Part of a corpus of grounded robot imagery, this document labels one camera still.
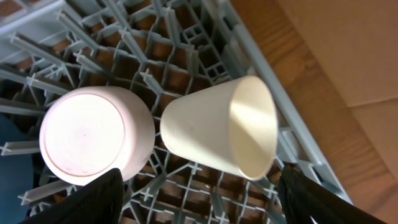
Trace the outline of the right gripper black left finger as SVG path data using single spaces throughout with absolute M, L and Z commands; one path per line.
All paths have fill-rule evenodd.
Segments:
M 121 171 L 113 168 L 23 224 L 117 223 L 123 207 Z

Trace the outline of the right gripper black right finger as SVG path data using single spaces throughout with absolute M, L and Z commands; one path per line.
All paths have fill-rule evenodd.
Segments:
M 383 222 L 339 198 L 291 166 L 282 169 L 277 192 L 287 223 Z

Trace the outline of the pink plastic bowl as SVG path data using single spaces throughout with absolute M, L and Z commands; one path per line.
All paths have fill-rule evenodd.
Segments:
M 127 181 L 147 163 L 155 124 L 147 105 L 118 86 L 70 91 L 46 112 L 39 134 L 40 153 L 60 179 L 84 186 L 117 168 Z

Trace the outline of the cream plastic cup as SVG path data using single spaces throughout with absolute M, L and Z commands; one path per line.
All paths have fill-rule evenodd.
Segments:
M 276 107 L 267 85 L 249 75 L 173 100 L 162 113 L 160 133 L 179 157 L 259 180 L 276 154 Z

